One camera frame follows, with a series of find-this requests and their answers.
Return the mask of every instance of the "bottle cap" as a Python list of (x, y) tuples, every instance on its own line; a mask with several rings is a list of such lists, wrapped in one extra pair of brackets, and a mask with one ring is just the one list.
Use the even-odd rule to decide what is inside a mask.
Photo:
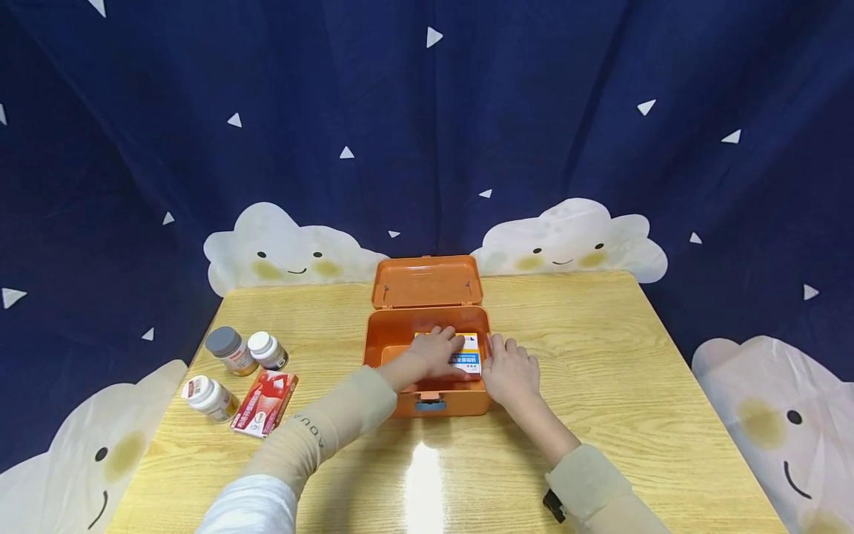
[(249, 341), (247, 345), (249, 346), (249, 352), (259, 354), (269, 350), (273, 344), (273, 336), (268, 334), (267, 332), (256, 332), (249, 337)]
[(205, 339), (205, 347), (210, 350), (214, 356), (228, 356), (240, 346), (240, 334), (235, 332), (230, 326), (221, 326), (208, 334)]
[(214, 398), (214, 382), (210, 378), (200, 374), (184, 384), (181, 390), (181, 396), (187, 399), (187, 402), (195, 409), (208, 408), (211, 401), (215, 402)]

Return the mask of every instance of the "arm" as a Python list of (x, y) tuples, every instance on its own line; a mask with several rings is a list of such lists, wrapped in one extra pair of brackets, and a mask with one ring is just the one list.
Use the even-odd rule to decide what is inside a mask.
[(493, 336), (483, 382), (553, 469), (546, 480), (577, 534), (670, 533), (617, 468), (548, 407), (540, 396), (539, 362), (525, 347)]
[(408, 385), (465, 373), (448, 364), (462, 344), (453, 328), (434, 328), (398, 358), (377, 369), (362, 367), (288, 418), (267, 437), (243, 476), (223, 489), (196, 532), (293, 532), (296, 503), (320, 464), (380, 426)]

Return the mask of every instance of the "beige sleeve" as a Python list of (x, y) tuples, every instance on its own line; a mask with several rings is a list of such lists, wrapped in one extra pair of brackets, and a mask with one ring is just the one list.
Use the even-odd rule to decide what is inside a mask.
[(576, 534), (669, 534), (632, 484), (591, 445), (567, 454), (546, 475)]
[(265, 474), (285, 482), (299, 499), (308, 477), (357, 437), (380, 426), (397, 394), (376, 369), (365, 366), (329, 395), (288, 418), (266, 438), (243, 476)]

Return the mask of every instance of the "open lid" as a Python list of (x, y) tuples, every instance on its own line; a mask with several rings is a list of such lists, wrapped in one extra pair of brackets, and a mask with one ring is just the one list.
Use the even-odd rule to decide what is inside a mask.
[(469, 255), (382, 260), (374, 279), (374, 308), (480, 304), (483, 288)]

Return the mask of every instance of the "white sleeve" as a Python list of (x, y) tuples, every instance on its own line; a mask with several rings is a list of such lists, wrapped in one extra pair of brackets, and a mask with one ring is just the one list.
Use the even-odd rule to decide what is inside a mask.
[(205, 513), (196, 534), (294, 534), (296, 495), (270, 475), (251, 475), (228, 484)]

